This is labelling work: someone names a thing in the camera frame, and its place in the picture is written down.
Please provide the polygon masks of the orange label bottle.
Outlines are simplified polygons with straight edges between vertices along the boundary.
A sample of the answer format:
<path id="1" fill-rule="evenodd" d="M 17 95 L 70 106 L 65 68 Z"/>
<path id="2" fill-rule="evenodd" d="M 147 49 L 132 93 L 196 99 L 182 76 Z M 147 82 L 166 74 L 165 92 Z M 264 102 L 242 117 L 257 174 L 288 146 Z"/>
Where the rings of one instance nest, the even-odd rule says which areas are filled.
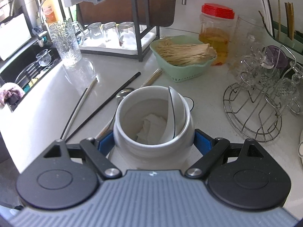
<path id="1" fill-rule="evenodd" d="M 56 23 L 59 20 L 54 0 L 45 0 L 42 5 L 42 12 L 48 25 Z"/>

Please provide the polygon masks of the white ceramic spoon in jar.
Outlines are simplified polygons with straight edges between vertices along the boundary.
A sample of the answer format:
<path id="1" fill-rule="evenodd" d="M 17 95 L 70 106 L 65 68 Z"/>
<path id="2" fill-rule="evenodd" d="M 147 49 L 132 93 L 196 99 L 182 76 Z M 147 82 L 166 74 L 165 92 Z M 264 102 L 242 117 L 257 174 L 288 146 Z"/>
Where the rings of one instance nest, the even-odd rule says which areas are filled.
<path id="1" fill-rule="evenodd" d="M 168 87 L 168 92 L 169 109 L 167 123 L 164 133 L 158 142 L 159 144 L 169 142 L 177 137 L 186 123 L 186 110 L 181 96 L 172 87 Z"/>

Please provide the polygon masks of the long black chopstick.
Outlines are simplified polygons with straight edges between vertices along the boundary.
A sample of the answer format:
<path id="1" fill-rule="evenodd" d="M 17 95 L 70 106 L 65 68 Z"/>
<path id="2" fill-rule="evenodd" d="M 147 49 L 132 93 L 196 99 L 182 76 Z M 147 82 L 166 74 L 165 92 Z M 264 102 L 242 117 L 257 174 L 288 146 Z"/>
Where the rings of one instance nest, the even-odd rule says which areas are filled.
<path id="1" fill-rule="evenodd" d="M 141 72 L 138 71 L 135 75 L 133 75 L 129 80 L 127 80 L 124 84 L 122 84 L 121 87 L 119 87 L 113 94 L 111 94 L 111 96 L 108 97 L 108 99 L 106 99 L 106 101 L 104 101 L 104 103 L 102 103 L 94 112 L 92 112 L 92 114 L 90 114 L 90 116 L 87 117 L 87 119 L 85 119 L 75 130 L 74 132 L 69 135 L 67 138 L 62 138 L 65 141 L 69 141 L 74 135 L 76 135 L 76 133 L 79 132 L 79 130 L 81 130 L 99 111 L 101 111 L 109 102 L 111 102 L 116 95 L 126 89 L 126 87 L 128 87 L 128 85 L 130 85 L 135 79 L 137 79 L 139 76 L 141 75 Z"/>

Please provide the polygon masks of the white drip tray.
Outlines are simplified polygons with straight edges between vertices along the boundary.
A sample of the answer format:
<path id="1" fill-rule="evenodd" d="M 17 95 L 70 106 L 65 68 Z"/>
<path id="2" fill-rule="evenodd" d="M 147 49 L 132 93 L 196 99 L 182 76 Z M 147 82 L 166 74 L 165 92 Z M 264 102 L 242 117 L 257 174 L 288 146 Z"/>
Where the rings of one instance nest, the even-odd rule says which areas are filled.
<path id="1" fill-rule="evenodd" d="M 141 39 L 142 50 L 144 51 L 149 47 L 149 44 L 156 38 L 153 32 L 147 33 L 144 38 Z M 118 40 L 112 40 L 110 42 L 103 42 L 101 40 L 92 40 L 90 38 L 86 39 L 83 45 L 80 47 L 81 50 L 89 50 L 96 52 L 106 52 L 106 53 L 117 53 L 126 55 L 137 55 L 137 44 L 131 43 L 130 45 L 125 44 L 120 46 Z"/>

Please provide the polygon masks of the red lid plastic jar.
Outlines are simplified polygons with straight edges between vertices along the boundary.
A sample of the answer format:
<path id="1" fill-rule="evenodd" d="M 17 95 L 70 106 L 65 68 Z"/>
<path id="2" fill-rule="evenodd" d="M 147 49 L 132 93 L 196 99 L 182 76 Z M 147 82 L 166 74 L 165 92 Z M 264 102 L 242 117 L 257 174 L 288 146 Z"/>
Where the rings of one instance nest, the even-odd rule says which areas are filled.
<path id="1" fill-rule="evenodd" d="M 199 40 L 216 50 L 214 66 L 221 66 L 226 62 L 234 18 L 234 10 L 227 6 L 215 3 L 204 3 L 201 6 Z"/>

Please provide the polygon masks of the white chopstick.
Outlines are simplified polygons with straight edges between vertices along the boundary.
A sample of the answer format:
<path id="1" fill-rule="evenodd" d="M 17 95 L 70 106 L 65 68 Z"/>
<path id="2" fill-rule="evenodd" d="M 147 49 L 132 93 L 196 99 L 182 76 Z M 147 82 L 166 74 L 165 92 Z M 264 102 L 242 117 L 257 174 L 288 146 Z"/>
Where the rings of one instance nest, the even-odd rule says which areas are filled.
<path id="1" fill-rule="evenodd" d="M 88 97 L 88 95 L 90 94 L 90 91 L 93 89 L 93 87 L 94 87 L 94 85 L 95 85 L 96 83 L 97 83 L 97 77 L 95 77 L 94 80 L 93 80 L 93 81 L 90 83 L 90 85 L 88 86 L 87 92 L 84 94 L 84 97 L 82 98 L 82 100 L 81 100 L 79 106 L 77 107 L 77 109 L 76 109 L 76 111 L 75 111 L 75 113 L 74 113 L 74 115 L 73 115 L 73 117 L 72 117 L 72 119 L 71 119 L 71 121 L 70 121 L 70 123 L 69 123 L 69 125 L 68 125 L 68 127 L 67 127 L 67 130 L 66 130 L 66 132 L 65 132 L 65 134 L 64 134 L 64 136 L 63 136 L 63 139 L 65 139 L 65 138 L 67 137 L 67 134 L 68 134 L 68 132 L 69 132 L 69 130 L 70 130 L 70 128 L 71 128 L 71 126 L 72 126 L 74 120 L 76 119 L 76 116 L 77 116 L 78 112 L 80 111 L 80 109 L 81 109 L 81 107 L 83 106 L 83 104 L 84 104 L 86 98 Z"/>

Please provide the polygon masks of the thin black chopstick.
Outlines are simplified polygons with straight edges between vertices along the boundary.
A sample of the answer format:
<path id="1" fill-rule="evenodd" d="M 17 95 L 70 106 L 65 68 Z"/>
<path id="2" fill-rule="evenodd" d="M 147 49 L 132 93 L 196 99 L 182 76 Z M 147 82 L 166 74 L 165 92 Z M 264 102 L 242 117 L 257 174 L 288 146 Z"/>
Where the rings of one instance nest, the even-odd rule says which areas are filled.
<path id="1" fill-rule="evenodd" d="M 72 119 L 72 117 L 73 117 L 73 115 L 74 115 L 74 113 L 75 113 L 77 107 L 79 106 L 79 104 L 80 104 L 82 98 L 84 97 L 84 94 L 87 92 L 87 89 L 88 89 L 88 88 L 86 88 L 86 89 L 84 90 L 84 92 L 82 93 L 82 95 L 81 95 L 80 99 L 78 100 L 76 106 L 74 107 L 74 109 L 73 109 L 73 111 L 72 111 L 72 113 L 71 113 L 71 115 L 70 115 L 70 117 L 69 117 L 67 123 L 65 124 L 65 127 L 64 127 L 62 133 L 61 133 L 60 139 L 63 139 L 63 136 L 64 136 L 64 134 L 65 134 L 65 132 L 66 132 L 66 130 L 67 130 L 67 127 L 68 127 L 68 125 L 69 125 L 69 123 L 70 123 L 70 121 L 71 121 L 71 119 Z"/>

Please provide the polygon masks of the dried noodles bundle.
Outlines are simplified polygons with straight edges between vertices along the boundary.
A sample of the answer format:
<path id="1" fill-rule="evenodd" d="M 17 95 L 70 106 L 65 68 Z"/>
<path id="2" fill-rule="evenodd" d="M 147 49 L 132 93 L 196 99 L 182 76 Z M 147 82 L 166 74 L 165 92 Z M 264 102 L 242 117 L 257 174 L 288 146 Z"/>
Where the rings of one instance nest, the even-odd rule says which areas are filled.
<path id="1" fill-rule="evenodd" d="M 171 39 L 161 40 L 155 49 L 165 61 L 174 66 L 201 65 L 217 56 L 210 44 L 178 45 Z"/>

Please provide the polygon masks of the upturned clear glass left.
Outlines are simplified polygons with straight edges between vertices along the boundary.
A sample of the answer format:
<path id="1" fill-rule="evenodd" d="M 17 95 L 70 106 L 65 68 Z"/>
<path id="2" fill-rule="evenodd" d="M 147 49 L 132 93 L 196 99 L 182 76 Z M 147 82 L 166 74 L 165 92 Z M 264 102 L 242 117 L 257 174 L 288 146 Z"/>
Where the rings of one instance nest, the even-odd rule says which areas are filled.
<path id="1" fill-rule="evenodd" d="M 91 40 L 95 40 L 100 43 L 103 41 L 103 29 L 101 22 L 92 23 L 88 25 L 87 28 Z"/>

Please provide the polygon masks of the silver metal spoon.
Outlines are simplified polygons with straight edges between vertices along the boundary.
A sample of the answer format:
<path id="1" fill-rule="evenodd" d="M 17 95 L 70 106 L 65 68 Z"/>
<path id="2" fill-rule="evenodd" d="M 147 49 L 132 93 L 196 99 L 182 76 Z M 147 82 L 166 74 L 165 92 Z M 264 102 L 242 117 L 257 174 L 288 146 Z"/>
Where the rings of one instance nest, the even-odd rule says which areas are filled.
<path id="1" fill-rule="evenodd" d="M 116 95 L 117 108 L 114 112 L 114 115 L 113 115 L 112 119 L 108 122 L 108 124 L 98 133 L 98 135 L 95 137 L 95 139 L 101 138 L 109 130 L 113 129 L 113 125 L 114 125 L 115 118 L 116 118 L 116 113 L 117 113 L 117 110 L 118 110 L 118 107 L 119 107 L 120 103 L 122 102 L 122 100 L 124 100 L 124 98 L 126 96 L 128 96 L 134 90 L 135 90 L 134 88 L 126 88 L 126 89 L 123 89 L 123 90 L 121 90 L 117 93 L 117 95 Z"/>

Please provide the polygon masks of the small glass in sink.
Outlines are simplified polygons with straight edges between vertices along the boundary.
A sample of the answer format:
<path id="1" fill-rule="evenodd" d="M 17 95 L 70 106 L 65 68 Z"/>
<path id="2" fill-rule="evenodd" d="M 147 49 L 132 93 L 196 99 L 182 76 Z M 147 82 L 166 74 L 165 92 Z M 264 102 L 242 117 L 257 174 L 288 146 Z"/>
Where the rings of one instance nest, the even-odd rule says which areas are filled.
<path id="1" fill-rule="evenodd" d="M 51 63 L 51 56 L 47 49 L 44 49 L 36 55 L 36 59 L 40 66 L 45 67 Z"/>

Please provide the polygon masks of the beige wooden chopsticks pair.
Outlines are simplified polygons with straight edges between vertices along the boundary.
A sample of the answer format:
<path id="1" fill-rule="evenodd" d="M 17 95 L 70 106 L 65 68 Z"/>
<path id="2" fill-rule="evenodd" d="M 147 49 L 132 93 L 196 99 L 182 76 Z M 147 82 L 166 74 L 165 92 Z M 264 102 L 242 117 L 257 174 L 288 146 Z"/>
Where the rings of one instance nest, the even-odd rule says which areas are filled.
<path id="1" fill-rule="evenodd" d="M 162 69 L 157 69 L 142 85 L 141 88 L 152 85 L 163 73 Z"/>

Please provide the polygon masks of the white crumpled paper towel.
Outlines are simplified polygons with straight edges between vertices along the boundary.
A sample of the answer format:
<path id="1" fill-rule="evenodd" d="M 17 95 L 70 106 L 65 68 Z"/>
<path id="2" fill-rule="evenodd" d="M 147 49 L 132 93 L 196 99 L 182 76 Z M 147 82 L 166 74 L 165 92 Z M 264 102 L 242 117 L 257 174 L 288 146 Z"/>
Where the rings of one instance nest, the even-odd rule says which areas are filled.
<path id="1" fill-rule="evenodd" d="M 164 134 L 167 121 L 161 116 L 149 114 L 145 116 L 143 126 L 137 134 L 136 142 L 145 145 L 157 145 Z"/>

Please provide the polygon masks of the white ceramic utensil jar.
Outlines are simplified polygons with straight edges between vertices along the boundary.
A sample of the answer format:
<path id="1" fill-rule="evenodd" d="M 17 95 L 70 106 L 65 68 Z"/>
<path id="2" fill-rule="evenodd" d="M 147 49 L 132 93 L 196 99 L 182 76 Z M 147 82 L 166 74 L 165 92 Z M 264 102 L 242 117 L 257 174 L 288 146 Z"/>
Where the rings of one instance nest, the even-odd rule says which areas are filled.
<path id="1" fill-rule="evenodd" d="M 118 106 L 113 136 L 131 169 L 179 170 L 194 141 L 191 110 L 172 87 L 148 86 Z"/>

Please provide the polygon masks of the upturned clear glass right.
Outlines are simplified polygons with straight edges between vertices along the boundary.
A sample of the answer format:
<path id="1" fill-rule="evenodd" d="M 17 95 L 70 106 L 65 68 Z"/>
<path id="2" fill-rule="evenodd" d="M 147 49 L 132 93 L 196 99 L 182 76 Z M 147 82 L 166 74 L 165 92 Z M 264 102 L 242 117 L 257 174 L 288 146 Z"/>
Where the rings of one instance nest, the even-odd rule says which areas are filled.
<path id="1" fill-rule="evenodd" d="M 122 22 L 117 26 L 119 44 L 125 49 L 136 47 L 135 27 L 133 22 Z"/>

